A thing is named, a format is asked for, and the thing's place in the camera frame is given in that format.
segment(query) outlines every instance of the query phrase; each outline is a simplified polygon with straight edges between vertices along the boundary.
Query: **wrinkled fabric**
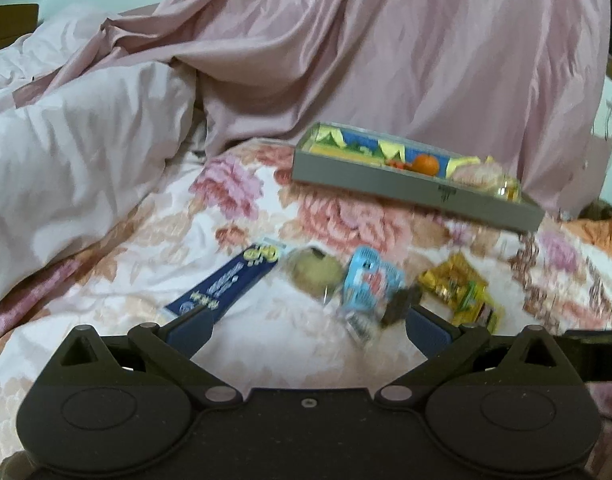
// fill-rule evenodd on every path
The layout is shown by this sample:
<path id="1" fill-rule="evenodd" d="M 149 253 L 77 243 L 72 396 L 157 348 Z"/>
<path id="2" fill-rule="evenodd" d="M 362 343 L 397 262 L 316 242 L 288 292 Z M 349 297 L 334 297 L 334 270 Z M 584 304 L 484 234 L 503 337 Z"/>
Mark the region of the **wrinkled fabric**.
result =
<path id="1" fill-rule="evenodd" d="M 601 221 L 579 219 L 567 222 L 564 226 L 580 240 L 612 256 L 612 218 Z"/>
<path id="2" fill-rule="evenodd" d="M 201 72 L 205 149 L 314 120 L 492 155 L 548 209 L 601 96 L 609 0 L 165 0 L 108 20 L 50 82 L 177 57 Z"/>
<path id="3" fill-rule="evenodd" d="M 45 81 L 97 32 L 110 14 L 91 6 L 69 6 L 0 50 L 0 113 L 14 108 L 12 92 L 35 79 Z"/>
<path id="4" fill-rule="evenodd" d="M 407 284 L 462 251 L 504 306 L 500 334 L 535 322 L 557 334 L 612 328 L 612 260 L 555 222 L 545 219 L 537 233 L 520 237 L 410 205 L 300 186 L 290 178 L 292 152 L 251 140 L 203 167 L 179 153 L 113 229 L 113 242 L 92 248 L 103 257 L 0 339 L 0 462 L 21 449 L 14 426 L 20 402 L 76 325 L 118 335 L 142 322 L 165 324 L 165 304 L 262 237 L 315 245 L 343 262 L 367 244 L 400 266 Z M 336 304 L 324 308 L 275 269 L 227 311 L 193 362 L 247 396 L 252 388 L 374 392 L 424 361 L 403 322 L 359 348 Z M 430 294 L 422 304 L 450 319 Z M 612 392 L 601 400 L 612 403 Z"/>
<path id="5" fill-rule="evenodd" d="M 188 134 L 194 101 L 193 70 L 144 62 L 0 114 L 0 300 L 126 217 Z"/>

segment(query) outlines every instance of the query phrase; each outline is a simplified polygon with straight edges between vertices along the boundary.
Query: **orange ball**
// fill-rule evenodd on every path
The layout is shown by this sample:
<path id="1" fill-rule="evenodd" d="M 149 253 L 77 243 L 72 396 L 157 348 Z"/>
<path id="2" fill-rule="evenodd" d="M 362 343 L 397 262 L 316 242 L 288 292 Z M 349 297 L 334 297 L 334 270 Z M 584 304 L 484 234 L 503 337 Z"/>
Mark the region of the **orange ball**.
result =
<path id="1" fill-rule="evenodd" d="M 422 153 L 417 155 L 410 164 L 410 171 L 428 176 L 436 176 L 439 173 L 439 160 L 437 160 L 436 156 Z"/>

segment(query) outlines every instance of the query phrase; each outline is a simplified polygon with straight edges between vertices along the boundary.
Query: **toy box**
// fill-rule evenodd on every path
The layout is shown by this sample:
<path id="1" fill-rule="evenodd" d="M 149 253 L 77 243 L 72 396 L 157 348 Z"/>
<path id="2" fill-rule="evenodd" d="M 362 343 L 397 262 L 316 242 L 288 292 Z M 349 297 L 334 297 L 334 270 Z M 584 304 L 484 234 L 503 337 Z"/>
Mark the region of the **toy box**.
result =
<path id="1" fill-rule="evenodd" d="M 527 195 L 507 200 L 448 180 L 451 164 L 460 158 L 464 156 L 401 137 L 316 123 L 297 144 L 292 177 L 415 203 L 517 232 L 537 231 L 544 210 Z M 429 174 L 402 171 L 404 167 Z"/>

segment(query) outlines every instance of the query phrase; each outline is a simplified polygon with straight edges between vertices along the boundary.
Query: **blue packaging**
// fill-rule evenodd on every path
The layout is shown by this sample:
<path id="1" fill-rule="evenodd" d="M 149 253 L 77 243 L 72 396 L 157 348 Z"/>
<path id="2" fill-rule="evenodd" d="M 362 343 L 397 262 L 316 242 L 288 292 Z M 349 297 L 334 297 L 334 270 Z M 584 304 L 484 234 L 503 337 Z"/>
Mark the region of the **blue packaging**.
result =
<path id="1" fill-rule="evenodd" d="M 205 306 L 212 311 L 213 322 L 217 322 L 236 300 L 277 264 L 285 248 L 285 245 L 267 239 L 252 244 L 166 308 L 181 316 Z"/>
<path id="2" fill-rule="evenodd" d="M 378 307 L 404 285 L 401 269 L 383 261 L 375 249 L 357 248 L 343 283 L 342 317 L 359 345 L 366 348 L 379 337 Z"/>

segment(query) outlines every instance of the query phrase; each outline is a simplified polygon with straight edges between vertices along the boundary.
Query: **floral bedsheet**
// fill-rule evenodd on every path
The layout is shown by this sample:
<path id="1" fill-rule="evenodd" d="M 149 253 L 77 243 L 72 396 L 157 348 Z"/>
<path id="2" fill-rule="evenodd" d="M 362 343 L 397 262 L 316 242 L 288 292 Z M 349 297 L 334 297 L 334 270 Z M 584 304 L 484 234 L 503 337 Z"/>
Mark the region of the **floral bedsheet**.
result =
<path id="1" fill-rule="evenodd" d="M 317 244 L 342 258 L 367 244 L 409 281 L 463 251 L 505 307 L 500 333 L 515 334 L 535 320 L 552 333 L 612 328 L 612 260 L 556 222 L 545 219 L 536 234 L 519 236 L 297 184 L 292 153 L 266 140 L 240 144 L 205 166 L 180 153 L 158 188 L 104 240 L 58 264 L 58 286 L 35 294 L 41 301 L 29 320 L 0 338 L 0 462 L 20 448 L 14 416 L 23 396 L 75 325 L 110 335 L 147 320 L 163 324 L 163 305 L 263 236 Z M 448 315 L 432 298 L 424 301 Z M 193 360 L 245 395 L 256 386 L 375 390 L 423 356 L 402 324 L 369 351 L 358 349 L 328 309 L 273 271 L 230 309 Z"/>

